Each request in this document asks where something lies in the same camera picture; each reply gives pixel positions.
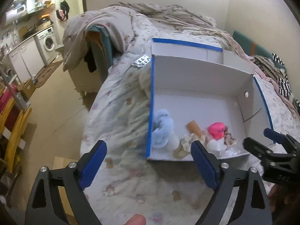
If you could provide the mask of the person's left hand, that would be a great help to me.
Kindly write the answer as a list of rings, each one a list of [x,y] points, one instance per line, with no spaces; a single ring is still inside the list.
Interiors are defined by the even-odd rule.
[[[146,225],[146,218],[141,214],[135,214],[124,225]]]

